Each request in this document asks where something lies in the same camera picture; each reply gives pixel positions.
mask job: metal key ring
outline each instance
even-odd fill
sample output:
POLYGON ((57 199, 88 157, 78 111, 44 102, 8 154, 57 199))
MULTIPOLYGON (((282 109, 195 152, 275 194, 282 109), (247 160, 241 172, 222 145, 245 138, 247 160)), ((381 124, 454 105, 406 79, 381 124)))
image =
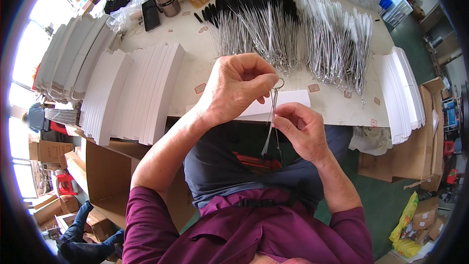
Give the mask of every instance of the metal key ring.
POLYGON ((280 89, 283 87, 283 85, 285 85, 284 79, 278 77, 278 80, 282 80, 282 85, 281 85, 281 86, 278 86, 278 87, 272 87, 272 89, 274 89, 274 90, 280 90, 280 89))

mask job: person's right hand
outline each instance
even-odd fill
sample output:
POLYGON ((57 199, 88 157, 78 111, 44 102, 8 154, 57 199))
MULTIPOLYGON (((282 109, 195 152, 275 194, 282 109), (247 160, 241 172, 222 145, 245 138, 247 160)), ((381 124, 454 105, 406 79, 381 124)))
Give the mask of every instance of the person's right hand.
POLYGON ((305 160, 315 164, 331 154, 322 115, 303 104, 292 102, 279 105, 275 110, 273 126, 290 140, 296 153, 305 160))

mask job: person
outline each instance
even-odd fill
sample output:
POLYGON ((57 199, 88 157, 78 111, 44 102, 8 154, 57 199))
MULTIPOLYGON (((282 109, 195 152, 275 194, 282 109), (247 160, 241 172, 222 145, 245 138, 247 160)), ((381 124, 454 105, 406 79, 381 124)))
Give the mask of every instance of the person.
POLYGON ((228 150, 226 123, 255 100, 264 103, 277 81, 255 53, 216 61, 199 102, 132 176, 123 263, 373 263, 360 197, 338 163, 350 127, 325 127, 319 113, 286 103, 273 124, 299 160, 256 174, 228 150), (201 217, 179 235, 165 202, 182 163, 201 217), (323 198, 329 226, 313 217, 323 198))
POLYGON ((45 119, 44 108, 41 103, 37 102, 31 105, 28 112, 24 113, 21 117, 24 124, 28 125, 29 129, 33 132, 47 132, 49 130, 49 120, 45 119))
POLYGON ((116 245, 124 243, 124 230, 121 229, 99 244, 86 243, 83 239, 86 218, 93 210, 89 200, 78 210, 73 224, 57 240, 57 257, 69 263, 99 264, 118 251, 116 245))

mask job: hand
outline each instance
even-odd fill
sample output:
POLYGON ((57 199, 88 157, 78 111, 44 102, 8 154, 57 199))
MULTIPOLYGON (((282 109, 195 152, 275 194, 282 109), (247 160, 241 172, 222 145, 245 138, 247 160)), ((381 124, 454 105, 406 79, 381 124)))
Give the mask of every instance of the hand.
POLYGON ((327 146, 322 115, 303 104, 292 102, 275 110, 273 126, 291 142, 303 159, 317 163, 331 154, 327 146))
POLYGON ((274 68, 256 53, 218 58, 194 110, 209 128, 237 118, 278 82, 274 68))

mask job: smartphone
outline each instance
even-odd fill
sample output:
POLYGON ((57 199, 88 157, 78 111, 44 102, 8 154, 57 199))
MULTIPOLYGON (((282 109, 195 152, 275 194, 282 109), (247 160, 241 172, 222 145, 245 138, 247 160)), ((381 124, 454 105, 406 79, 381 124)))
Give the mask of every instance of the smartphone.
POLYGON ((153 0, 148 0, 142 4, 142 14, 144 17, 145 31, 150 31, 161 25, 160 12, 156 8, 153 0))

